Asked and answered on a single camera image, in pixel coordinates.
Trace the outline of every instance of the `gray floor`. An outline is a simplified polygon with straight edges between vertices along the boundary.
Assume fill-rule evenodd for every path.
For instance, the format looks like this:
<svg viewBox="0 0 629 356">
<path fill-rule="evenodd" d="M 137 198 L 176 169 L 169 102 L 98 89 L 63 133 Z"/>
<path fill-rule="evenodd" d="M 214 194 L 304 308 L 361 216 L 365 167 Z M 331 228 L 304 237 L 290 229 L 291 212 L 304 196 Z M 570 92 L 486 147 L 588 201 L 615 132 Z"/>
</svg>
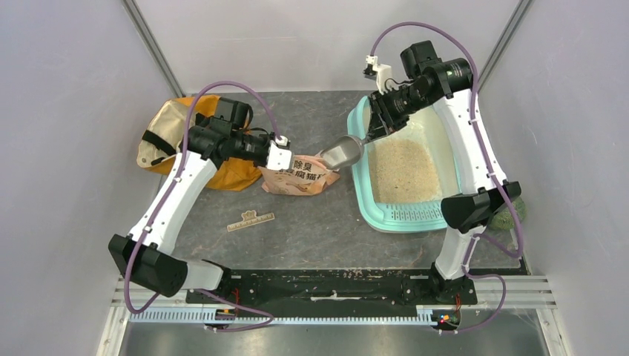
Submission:
<svg viewBox="0 0 629 356">
<path fill-rule="evenodd" d="M 296 154 L 316 154 L 346 134 L 346 119 L 365 92 L 266 93 L 281 133 Z M 269 127 L 261 106 L 251 96 L 228 97 L 254 107 L 254 127 Z M 438 256 L 444 231 L 383 234 L 370 228 L 358 210 L 349 169 L 316 197 L 266 193 L 262 180 L 242 192 L 204 190 L 185 221 L 174 256 L 209 259 L 230 268 L 428 268 Z M 274 213 L 275 220 L 227 232 L 241 214 Z M 508 231 L 494 233 L 513 248 Z M 517 267 L 481 241 L 472 267 Z"/>
<path fill-rule="evenodd" d="M 464 311 L 463 324 L 488 314 Z M 477 331 L 441 337 L 422 326 L 272 326 L 214 334 L 201 325 L 132 323 L 120 355 L 542 356 L 548 351 L 535 311 L 522 310 L 503 311 Z"/>
</svg>

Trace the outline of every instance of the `pink bag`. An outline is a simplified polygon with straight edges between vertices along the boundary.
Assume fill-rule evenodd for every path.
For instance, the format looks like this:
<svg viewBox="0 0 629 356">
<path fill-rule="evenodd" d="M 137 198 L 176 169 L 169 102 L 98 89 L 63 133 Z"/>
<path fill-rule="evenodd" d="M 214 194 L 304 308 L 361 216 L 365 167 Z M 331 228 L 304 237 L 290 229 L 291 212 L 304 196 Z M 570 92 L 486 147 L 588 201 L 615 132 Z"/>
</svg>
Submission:
<svg viewBox="0 0 629 356">
<path fill-rule="evenodd" d="M 330 171 L 316 156 L 295 156 L 293 169 L 271 171 L 261 168 L 262 188 L 273 194 L 312 196 L 336 182 L 340 175 Z"/>
</svg>

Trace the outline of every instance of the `bag strap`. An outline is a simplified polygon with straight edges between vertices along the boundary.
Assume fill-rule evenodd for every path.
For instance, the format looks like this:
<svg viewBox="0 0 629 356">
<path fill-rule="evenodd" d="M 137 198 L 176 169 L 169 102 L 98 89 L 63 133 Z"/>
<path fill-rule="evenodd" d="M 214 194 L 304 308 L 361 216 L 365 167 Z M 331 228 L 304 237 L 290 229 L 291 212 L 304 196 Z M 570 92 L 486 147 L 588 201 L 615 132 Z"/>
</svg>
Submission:
<svg viewBox="0 0 629 356">
<path fill-rule="evenodd" d="M 166 142 L 162 137 L 157 136 L 155 133 L 152 133 L 149 130 L 144 131 L 144 135 L 142 135 L 142 140 L 157 147 L 158 150 L 164 151 L 169 156 L 174 156 L 175 154 L 177 154 L 177 150 L 175 150 L 175 148 L 171 146 L 170 143 Z"/>
</svg>

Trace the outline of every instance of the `metal scoop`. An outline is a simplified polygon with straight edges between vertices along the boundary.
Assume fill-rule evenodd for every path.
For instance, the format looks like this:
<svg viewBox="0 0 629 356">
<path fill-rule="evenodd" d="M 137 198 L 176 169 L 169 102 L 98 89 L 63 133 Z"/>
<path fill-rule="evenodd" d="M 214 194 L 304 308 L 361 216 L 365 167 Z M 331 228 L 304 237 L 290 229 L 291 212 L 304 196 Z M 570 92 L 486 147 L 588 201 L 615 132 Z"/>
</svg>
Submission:
<svg viewBox="0 0 629 356">
<path fill-rule="evenodd" d="M 359 139 L 352 135 L 341 136 L 328 148 L 321 151 L 323 164 L 332 170 L 349 167 L 363 156 L 367 142 L 365 139 Z"/>
</svg>

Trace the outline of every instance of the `white wall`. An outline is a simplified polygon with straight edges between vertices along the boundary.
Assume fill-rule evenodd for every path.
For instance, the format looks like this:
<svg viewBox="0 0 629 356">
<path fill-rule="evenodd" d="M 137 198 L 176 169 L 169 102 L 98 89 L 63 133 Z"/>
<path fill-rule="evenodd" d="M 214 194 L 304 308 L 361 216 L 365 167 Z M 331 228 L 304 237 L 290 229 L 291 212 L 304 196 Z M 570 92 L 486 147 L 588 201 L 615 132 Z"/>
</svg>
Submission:
<svg viewBox="0 0 629 356">
<path fill-rule="evenodd" d="M 428 22 L 459 39 L 482 67 L 518 0 L 136 0 L 182 89 L 217 80 L 260 91 L 372 90 L 362 70 L 392 24 Z M 429 30 L 398 29 L 376 53 L 405 79 L 400 52 L 433 40 L 443 59 L 461 57 Z"/>
<path fill-rule="evenodd" d="M 576 355 L 627 355 L 626 1 L 535 1 L 481 95 Z"/>
<path fill-rule="evenodd" d="M 0 45 L 0 355 L 93 355 L 170 93 L 116 0 L 2 1 Z"/>
</svg>

